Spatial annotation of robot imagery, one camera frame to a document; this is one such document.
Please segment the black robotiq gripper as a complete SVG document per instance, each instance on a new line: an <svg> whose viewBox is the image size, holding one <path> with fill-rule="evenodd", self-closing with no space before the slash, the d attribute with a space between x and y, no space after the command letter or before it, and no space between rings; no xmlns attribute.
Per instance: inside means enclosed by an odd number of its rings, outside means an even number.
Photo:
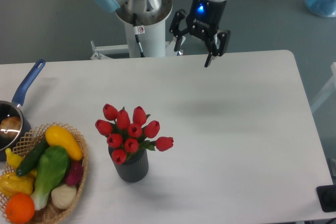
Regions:
<svg viewBox="0 0 336 224"><path fill-rule="evenodd" d="M193 0L188 16L184 9L177 10L169 28L170 33L176 39L174 51L180 50L183 36L189 32L190 35L205 42L208 50L205 68L209 67L217 57L225 54L231 31L225 30L217 33L217 30L226 3L227 1ZM184 19L186 19L187 28L180 30L180 23Z"/></svg>

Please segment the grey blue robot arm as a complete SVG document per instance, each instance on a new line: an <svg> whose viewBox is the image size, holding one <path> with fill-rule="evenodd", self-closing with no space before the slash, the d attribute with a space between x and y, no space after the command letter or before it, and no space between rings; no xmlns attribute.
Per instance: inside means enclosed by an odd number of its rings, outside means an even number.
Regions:
<svg viewBox="0 0 336 224"><path fill-rule="evenodd" d="M170 43L165 41L165 21L172 0L94 0L108 13L116 13L124 23L131 58L165 57L181 54L184 35L204 42L208 56L205 66L222 56L228 47L230 31L220 31L219 23L227 0L192 0L189 12L177 10L171 21Z"/></svg>

